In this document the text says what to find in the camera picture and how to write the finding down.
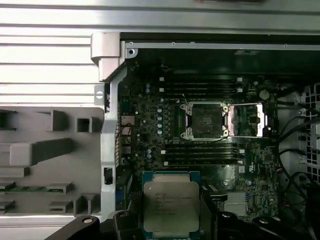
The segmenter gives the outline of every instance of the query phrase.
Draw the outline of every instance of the gray plastic panel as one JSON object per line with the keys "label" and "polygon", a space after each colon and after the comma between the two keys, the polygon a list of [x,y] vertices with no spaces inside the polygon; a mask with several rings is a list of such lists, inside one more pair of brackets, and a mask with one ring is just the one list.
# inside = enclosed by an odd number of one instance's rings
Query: gray plastic panel
{"label": "gray plastic panel", "polygon": [[[0,107],[1,214],[91,214],[100,211],[98,107]],[[79,130],[79,119],[88,123]]]}

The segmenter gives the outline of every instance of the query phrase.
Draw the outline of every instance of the circuit board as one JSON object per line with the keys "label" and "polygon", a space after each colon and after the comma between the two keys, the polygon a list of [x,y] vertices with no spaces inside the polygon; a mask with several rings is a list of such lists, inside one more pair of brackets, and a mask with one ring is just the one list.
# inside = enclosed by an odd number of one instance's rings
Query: circuit board
{"label": "circuit board", "polygon": [[[121,83],[122,164],[133,166],[138,183],[141,183],[143,171],[200,171],[203,184],[212,184],[219,191],[243,193],[239,206],[241,204],[240,208],[245,211],[235,211],[243,220],[276,216],[278,203],[273,188],[276,163],[271,136],[277,134],[277,98],[273,94],[277,84],[263,76],[181,79],[183,77],[140,77]],[[194,103],[192,119],[185,107],[189,103]],[[223,124],[217,115],[203,114],[209,109],[208,105],[199,108],[203,103],[244,104],[237,106],[233,116],[236,134],[242,137],[224,137],[223,129],[220,136]],[[263,137],[257,137],[257,106],[245,105],[249,103],[263,104],[268,122]],[[218,108],[212,109],[212,113],[221,115]],[[197,116],[201,116],[203,128],[197,128]],[[188,124],[192,124],[193,140],[183,138]],[[228,210],[223,203],[220,208]]]}

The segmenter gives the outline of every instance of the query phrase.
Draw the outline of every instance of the motherboard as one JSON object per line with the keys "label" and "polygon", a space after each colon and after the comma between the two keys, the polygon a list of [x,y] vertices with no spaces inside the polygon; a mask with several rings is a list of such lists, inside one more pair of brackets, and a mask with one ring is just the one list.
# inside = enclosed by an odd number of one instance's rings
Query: motherboard
{"label": "motherboard", "polygon": [[277,84],[265,76],[163,73],[119,85],[120,164],[144,171],[200,171],[226,192],[221,210],[250,221],[276,216]]}

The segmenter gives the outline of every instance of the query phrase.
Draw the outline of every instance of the cpu socket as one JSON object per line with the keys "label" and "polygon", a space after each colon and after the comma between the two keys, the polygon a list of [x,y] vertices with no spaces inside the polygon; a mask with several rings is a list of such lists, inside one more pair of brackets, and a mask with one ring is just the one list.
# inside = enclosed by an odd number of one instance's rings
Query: cpu socket
{"label": "cpu socket", "polygon": [[[239,135],[236,111],[238,108],[256,107],[258,121],[255,135]],[[215,141],[221,138],[262,138],[268,128],[268,116],[262,103],[228,104],[216,101],[190,101],[182,104],[185,110],[185,132],[180,136],[190,141]]]}

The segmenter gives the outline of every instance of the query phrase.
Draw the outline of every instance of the capacitor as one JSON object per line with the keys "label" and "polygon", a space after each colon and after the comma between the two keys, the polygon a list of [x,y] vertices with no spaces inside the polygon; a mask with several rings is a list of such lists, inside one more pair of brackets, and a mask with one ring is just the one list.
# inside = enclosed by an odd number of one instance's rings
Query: capacitor
{"label": "capacitor", "polygon": [[267,91],[267,90],[261,90],[260,93],[259,93],[259,97],[262,99],[262,100],[267,100],[270,98],[270,93]]}
{"label": "capacitor", "polygon": [[252,185],[252,181],[251,180],[245,180],[245,184],[247,185],[247,186],[251,186]]}

